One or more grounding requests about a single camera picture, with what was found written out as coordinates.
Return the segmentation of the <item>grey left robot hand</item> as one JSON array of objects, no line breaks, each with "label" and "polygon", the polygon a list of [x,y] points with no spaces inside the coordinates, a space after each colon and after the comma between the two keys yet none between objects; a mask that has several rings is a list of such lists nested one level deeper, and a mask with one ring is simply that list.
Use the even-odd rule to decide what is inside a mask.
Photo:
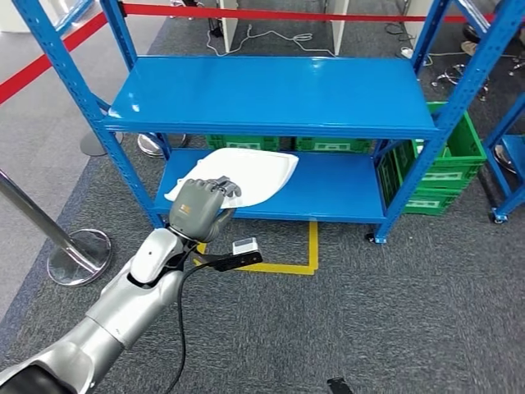
[{"label": "grey left robot hand", "polygon": [[227,176],[189,179],[171,205],[169,226],[189,239],[211,242],[235,212],[234,208],[223,208],[223,202],[226,198],[240,196],[241,188]]}]

